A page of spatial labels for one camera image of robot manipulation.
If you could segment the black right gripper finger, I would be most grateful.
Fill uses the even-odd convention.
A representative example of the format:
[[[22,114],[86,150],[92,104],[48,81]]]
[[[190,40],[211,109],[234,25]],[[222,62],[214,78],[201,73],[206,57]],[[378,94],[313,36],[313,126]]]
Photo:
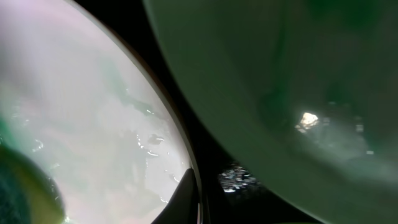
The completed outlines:
[[[197,182],[193,169],[189,168],[152,224],[197,224],[198,204]]]

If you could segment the mint green plate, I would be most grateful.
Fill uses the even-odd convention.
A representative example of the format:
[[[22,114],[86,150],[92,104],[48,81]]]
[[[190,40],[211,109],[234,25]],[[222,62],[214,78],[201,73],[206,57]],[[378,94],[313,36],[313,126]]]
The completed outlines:
[[[397,222],[397,2],[145,1],[219,144],[325,223]]]

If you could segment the round black tray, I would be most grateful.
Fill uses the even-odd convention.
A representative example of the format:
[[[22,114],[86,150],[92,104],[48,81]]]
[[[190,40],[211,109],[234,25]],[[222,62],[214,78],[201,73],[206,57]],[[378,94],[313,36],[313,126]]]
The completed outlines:
[[[316,223],[317,220],[260,183],[226,193],[219,175],[233,161],[213,139],[182,95],[150,27],[143,0],[77,0],[140,61],[174,109],[193,148],[205,199],[205,223]]]

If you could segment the green yellow sponge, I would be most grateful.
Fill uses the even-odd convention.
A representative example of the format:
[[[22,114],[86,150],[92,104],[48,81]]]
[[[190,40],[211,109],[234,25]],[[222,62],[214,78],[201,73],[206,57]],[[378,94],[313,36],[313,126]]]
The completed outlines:
[[[1,224],[61,224],[63,198],[56,183],[28,157],[1,146]]]

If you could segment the white plate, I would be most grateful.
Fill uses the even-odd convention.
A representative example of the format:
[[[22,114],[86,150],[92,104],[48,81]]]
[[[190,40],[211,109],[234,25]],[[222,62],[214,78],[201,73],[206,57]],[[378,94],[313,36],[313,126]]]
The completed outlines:
[[[1,1],[1,138],[55,181],[65,223],[152,223],[192,166],[148,69],[74,1]]]

